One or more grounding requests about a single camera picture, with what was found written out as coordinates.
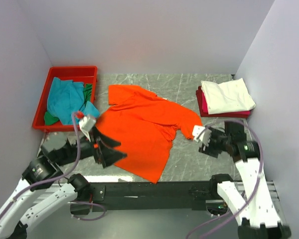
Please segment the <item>orange t shirt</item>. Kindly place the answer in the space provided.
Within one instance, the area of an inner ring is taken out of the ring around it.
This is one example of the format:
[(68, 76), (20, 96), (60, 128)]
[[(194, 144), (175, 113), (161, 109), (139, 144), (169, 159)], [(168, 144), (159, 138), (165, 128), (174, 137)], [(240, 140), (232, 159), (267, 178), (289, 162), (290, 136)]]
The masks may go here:
[(152, 183), (163, 173), (176, 132), (192, 140), (194, 127), (202, 125), (194, 111), (137, 85), (110, 85), (108, 104), (96, 127), (127, 154), (115, 166)]

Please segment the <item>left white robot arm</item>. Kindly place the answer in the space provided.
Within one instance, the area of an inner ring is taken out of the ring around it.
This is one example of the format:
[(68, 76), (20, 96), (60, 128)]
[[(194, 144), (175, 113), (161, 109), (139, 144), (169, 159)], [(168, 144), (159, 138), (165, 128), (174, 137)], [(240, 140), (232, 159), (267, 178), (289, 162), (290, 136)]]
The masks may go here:
[(55, 132), (43, 142), (38, 157), (30, 162), (0, 208), (0, 239), (25, 239), (42, 220), (67, 203), (91, 204), (90, 182), (80, 173), (63, 173), (60, 167), (69, 163), (76, 166), (79, 160), (92, 156), (106, 168), (127, 154), (115, 149), (120, 142), (95, 127), (90, 137), (71, 144), (64, 133)]

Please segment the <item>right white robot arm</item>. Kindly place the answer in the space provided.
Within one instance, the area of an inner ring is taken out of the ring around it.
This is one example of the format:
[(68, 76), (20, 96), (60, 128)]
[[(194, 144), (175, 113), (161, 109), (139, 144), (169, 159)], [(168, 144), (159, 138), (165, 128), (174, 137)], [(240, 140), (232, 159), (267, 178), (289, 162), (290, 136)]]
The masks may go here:
[(238, 224), (241, 239), (289, 239), (292, 236), (289, 225), (282, 222), (272, 201), (264, 174), (262, 146), (251, 130), (253, 140), (247, 140), (245, 131), (249, 129), (241, 120), (226, 120), (224, 130), (213, 124), (196, 125), (192, 135), (201, 142), (199, 152), (218, 157), (228, 153), (237, 168), (244, 186), (245, 196), (239, 193), (233, 179), (228, 174), (213, 175), (210, 179), (209, 194), (215, 199), (223, 199), (232, 216), (214, 229), (202, 235), (214, 233), (232, 220)]

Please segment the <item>folded red t shirt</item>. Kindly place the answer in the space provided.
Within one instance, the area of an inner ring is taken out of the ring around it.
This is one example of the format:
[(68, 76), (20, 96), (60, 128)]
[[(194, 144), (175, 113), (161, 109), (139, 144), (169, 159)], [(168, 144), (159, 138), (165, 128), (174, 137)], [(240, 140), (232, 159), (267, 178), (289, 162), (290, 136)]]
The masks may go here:
[(209, 114), (207, 108), (207, 101), (205, 95), (201, 89), (201, 86), (198, 86), (196, 90), (196, 98), (199, 106), (199, 112), (201, 117), (221, 117), (221, 118), (242, 118), (247, 119), (251, 114), (251, 111), (244, 112), (231, 112), (231, 113), (221, 113), (221, 114)]

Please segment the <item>folded white t shirt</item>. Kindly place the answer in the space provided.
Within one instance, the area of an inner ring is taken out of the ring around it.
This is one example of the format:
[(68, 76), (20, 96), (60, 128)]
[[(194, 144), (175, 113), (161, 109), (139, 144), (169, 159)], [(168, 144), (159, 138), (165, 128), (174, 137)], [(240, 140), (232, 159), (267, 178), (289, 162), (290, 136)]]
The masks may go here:
[(206, 99), (207, 112), (211, 115), (246, 112), (256, 107), (242, 78), (220, 84), (201, 81), (201, 88)]

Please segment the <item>black mounting base bar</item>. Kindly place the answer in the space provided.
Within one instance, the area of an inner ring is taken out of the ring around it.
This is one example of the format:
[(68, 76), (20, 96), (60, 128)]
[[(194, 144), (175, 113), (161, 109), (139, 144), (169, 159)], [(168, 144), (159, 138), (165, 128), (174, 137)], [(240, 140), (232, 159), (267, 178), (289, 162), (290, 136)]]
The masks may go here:
[(108, 211), (192, 209), (223, 215), (228, 207), (211, 186), (211, 181), (91, 183), (77, 200), (100, 204)]

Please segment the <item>red plastic bin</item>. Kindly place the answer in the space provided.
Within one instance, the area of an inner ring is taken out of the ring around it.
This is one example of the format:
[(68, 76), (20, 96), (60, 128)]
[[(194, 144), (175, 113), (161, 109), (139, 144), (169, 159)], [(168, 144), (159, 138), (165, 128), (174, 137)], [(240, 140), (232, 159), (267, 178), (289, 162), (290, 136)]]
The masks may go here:
[(33, 119), (32, 127), (42, 132), (55, 131), (73, 131), (71, 125), (63, 125), (60, 121), (52, 125), (46, 125), (44, 122), (44, 114), (47, 110), (47, 99), (53, 78), (60, 80), (73, 80), (74, 82), (83, 82), (92, 85), (90, 101), (95, 101), (95, 91), (97, 85), (97, 66), (58, 66), (51, 67), (46, 77), (46, 82), (38, 103), (38, 107)]

